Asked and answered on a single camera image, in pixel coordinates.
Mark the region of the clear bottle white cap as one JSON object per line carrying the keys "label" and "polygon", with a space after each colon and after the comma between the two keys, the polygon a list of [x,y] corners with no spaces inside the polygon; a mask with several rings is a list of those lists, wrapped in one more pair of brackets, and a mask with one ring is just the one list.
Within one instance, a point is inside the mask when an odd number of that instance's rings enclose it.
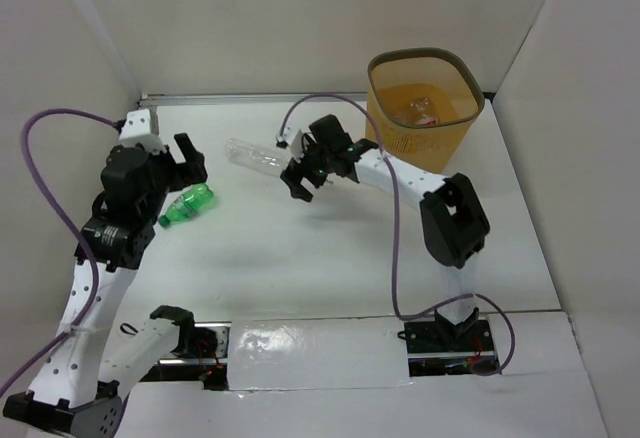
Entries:
{"label": "clear bottle white cap", "polygon": [[251,171],[279,178],[289,163],[280,151],[231,138],[225,144],[227,161]]}

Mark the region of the green plastic bottle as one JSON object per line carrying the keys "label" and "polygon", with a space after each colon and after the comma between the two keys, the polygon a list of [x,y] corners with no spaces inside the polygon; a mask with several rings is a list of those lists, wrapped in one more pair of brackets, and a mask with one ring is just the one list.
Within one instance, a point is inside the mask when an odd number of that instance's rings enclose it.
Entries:
{"label": "green plastic bottle", "polygon": [[193,185],[180,194],[158,218],[162,228],[189,222],[217,204],[217,195],[206,183]]}

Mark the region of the clear bottle red label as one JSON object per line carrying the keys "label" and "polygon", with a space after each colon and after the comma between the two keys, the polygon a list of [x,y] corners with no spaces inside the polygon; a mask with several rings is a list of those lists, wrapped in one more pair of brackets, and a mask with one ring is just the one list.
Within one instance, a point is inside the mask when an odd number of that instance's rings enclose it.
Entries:
{"label": "clear bottle red label", "polygon": [[405,125],[433,126],[440,122],[432,101],[423,97],[411,101],[396,112],[396,119]]}

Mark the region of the clear bottle blue label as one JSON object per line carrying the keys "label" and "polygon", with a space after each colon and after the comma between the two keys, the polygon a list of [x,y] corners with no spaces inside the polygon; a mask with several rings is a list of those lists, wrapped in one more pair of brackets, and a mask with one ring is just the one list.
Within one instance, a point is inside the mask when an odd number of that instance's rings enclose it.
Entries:
{"label": "clear bottle blue label", "polygon": [[385,129],[382,132],[384,147],[393,154],[413,154],[417,145],[414,137],[395,129]]}

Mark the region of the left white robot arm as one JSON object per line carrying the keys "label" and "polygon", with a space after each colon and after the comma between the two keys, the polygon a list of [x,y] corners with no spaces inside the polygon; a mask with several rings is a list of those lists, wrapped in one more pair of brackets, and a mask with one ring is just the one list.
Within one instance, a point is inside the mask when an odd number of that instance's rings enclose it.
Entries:
{"label": "left white robot arm", "polygon": [[185,133],[167,145],[116,145],[101,172],[103,189],[79,232],[69,299],[45,362],[29,387],[7,396],[2,415],[62,437],[113,437],[132,388],[164,355],[196,348],[192,312],[161,305],[110,357],[104,350],[124,295],[136,277],[171,192],[206,181],[204,155]]}

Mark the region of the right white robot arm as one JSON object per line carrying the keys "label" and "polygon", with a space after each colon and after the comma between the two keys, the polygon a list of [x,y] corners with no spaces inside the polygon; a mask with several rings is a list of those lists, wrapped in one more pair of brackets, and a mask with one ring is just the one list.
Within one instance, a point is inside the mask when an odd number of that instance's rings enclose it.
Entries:
{"label": "right white robot arm", "polygon": [[369,139],[354,141],[338,118],[326,115],[309,125],[307,133],[281,125],[276,145],[291,152],[280,173],[294,199],[310,202],[316,189],[334,174],[372,186],[416,210],[426,250],[440,265],[461,270],[479,253],[490,231],[489,220],[470,179],[434,174],[383,152]]}

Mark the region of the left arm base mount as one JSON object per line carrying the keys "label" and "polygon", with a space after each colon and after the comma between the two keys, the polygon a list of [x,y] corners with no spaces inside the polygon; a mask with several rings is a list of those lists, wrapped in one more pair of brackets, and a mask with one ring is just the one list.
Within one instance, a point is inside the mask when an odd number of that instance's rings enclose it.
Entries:
{"label": "left arm base mount", "polygon": [[187,350],[161,358],[141,382],[192,383],[203,390],[227,391],[230,331],[230,322],[196,323]]}

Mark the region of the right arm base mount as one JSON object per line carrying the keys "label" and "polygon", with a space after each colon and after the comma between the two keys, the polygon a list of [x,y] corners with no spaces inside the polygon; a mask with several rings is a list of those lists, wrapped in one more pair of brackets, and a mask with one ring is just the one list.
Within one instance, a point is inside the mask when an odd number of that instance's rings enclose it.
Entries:
{"label": "right arm base mount", "polygon": [[486,319],[478,319],[458,338],[445,333],[440,318],[405,322],[397,338],[406,346],[411,378],[488,374],[500,366]]}

